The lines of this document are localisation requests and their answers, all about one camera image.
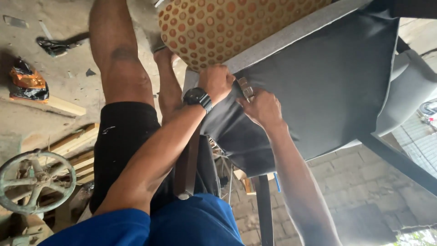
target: black shorts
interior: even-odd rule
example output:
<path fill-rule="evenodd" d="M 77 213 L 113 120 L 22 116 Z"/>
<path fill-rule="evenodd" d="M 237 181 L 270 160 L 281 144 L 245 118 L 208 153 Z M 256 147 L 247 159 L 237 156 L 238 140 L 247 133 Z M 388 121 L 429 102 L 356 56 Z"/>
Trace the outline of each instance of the black shorts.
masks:
<path fill-rule="evenodd" d="M 94 192 L 90 210 L 94 213 L 135 152 L 161 126 L 156 110 L 142 102 L 116 102 L 103 107 L 99 134 L 94 146 Z M 173 171 L 153 197 L 155 211 L 174 200 Z"/>

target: foot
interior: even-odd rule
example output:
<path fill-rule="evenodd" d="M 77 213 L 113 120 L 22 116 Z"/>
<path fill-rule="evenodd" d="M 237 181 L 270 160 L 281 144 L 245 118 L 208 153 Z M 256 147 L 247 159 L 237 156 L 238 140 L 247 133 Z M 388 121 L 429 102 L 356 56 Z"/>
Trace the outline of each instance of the foot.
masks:
<path fill-rule="evenodd" d="M 156 51 L 153 54 L 153 59 L 156 63 L 170 63 L 173 64 L 173 62 L 178 59 L 179 57 L 173 53 L 168 47 L 165 47 L 164 49 L 161 49 L 159 51 Z"/>

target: sleeve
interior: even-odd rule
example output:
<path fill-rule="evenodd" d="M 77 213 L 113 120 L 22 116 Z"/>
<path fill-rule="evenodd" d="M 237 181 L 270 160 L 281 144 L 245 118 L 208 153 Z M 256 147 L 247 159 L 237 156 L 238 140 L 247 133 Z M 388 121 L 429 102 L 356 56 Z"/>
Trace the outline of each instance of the sleeve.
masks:
<path fill-rule="evenodd" d="M 92 217 L 52 235 L 39 245 L 147 246 L 149 233 L 150 216 L 132 208 Z"/>

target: plastic bag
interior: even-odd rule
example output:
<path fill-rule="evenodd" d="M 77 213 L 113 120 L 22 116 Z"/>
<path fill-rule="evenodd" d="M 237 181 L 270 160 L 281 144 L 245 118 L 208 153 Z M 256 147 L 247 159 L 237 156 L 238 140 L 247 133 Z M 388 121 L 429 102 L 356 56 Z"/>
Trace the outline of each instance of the plastic bag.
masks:
<path fill-rule="evenodd" d="M 39 103 L 49 100 L 49 87 L 41 74 L 18 57 L 10 71 L 13 86 L 10 87 L 9 98 L 26 99 Z"/>

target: handwheel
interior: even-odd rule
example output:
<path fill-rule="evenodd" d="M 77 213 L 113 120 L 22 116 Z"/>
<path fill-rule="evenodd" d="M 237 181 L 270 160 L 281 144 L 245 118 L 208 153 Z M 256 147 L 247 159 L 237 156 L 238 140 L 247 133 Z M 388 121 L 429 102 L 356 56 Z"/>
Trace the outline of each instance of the handwheel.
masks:
<path fill-rule="evenodd" d="M 60 165 L 56 165 L 54 168 L 48 169 L 47 166 L 43 169 L 39 164 L 38 159 L 40 157 L 53 158 L 60 161 Z M 14 165 L 21 162 L 28 161 L 33 168 L 33 175 L 29 175 L 26 178 L 21 179 L 11 179 L 5 180 L 5 175 L 7 171 Z M 69 183 L 70 186 L 67 188 L 62 187 L 60 182 L 55 182 L 57 175 L 68 170 Z M 74 191 L 76 185 L 76 172 L 72 165 L 64 157 L 52 153 L 52 152 L 42 152 L 39 149 L 25 152 L 23 154 L 17 155 L 0 167 L 0 205 L 10 211 L 19 214 L 40 214 L 57 208 L 59 205 L 64 203 L 68 197 Z M 31 190 L 24 192 L 20 197 L 26 197 L 30 195 L 30 199 L 27 204 L 18 205 L 14 203 L 10 198 L 6 196 L 6 191 L 12 186 L 30 186 Z M 38 197 L 44 187 L 50 188 L 62 194 L 62 198 L 52 204 L 40 207 L 37 204 Z"/>

